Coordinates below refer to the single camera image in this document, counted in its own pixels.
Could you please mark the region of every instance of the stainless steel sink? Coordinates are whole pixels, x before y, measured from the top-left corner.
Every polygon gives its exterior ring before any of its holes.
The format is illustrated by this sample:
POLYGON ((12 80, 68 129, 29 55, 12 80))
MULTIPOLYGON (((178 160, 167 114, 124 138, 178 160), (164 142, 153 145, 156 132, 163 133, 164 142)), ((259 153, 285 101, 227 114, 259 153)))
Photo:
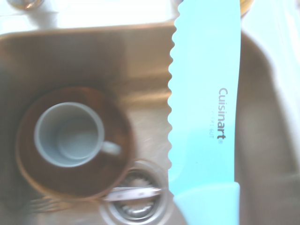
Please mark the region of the stainless steel sink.
MULTIPOLYGON (((161 167, 167 181, 171 166, 167 136, 172 129, 167 121, 171 111, 167 84, 174 32, 171 21, 0 37, 0 224, 113 224, 100 212, 98 202, 27 214, 27 203, 36 191, 17 169, 16 131, 30 104, 60 87, 89 86, 115 99, 134 129, 136 159, 161 167)), ((235 169, 241 185, 241 225, 296 225, 300 221, 299 178, 271 77, 266 57, 243 34, 235 169)), ((169 197, 160 224, 185 225, 169 197)))

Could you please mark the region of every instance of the knife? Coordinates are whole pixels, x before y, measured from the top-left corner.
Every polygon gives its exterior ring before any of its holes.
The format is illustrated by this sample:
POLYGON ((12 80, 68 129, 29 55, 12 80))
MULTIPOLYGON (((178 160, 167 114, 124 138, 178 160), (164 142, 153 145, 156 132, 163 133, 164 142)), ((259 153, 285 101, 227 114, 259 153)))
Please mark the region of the knife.
POLYGON ((239 0, 184 0, 170 52, 169 189, 188 225, 238 225, 239 0))

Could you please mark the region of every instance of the cuisinart logo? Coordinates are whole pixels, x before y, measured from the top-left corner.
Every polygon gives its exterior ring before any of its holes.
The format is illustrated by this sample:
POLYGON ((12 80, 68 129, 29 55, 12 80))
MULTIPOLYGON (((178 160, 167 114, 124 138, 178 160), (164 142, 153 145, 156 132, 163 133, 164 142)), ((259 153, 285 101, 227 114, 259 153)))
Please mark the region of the cuisinart logo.
POLYGON ((221 88, 219 91, 219 106, 218 106, 218 119, 217 119, 217 139, 219 138, 226 138, 225 136, 225 108, 226 108, 226 95, 228 94, 228 91, 226 88, 221 88))

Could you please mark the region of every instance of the faucet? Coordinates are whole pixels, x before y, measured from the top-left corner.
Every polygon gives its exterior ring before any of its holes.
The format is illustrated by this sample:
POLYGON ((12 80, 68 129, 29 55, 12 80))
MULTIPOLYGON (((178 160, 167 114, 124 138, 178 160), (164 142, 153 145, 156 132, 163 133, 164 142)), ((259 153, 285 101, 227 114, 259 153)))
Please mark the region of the faucet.
POLYGON ((30 10, 40 5, 43 0, 7 0, 13 7, 23 10, 30 10))

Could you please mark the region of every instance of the knife handle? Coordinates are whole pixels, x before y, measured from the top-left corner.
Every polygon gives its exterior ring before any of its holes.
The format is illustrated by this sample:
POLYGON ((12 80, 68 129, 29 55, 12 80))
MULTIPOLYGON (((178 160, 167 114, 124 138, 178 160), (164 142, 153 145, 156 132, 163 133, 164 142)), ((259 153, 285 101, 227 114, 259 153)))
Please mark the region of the knife handle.
POLYGON ((174 197, 188 225, 238 225, 240 186, 236 182, 200 185, 174 197))

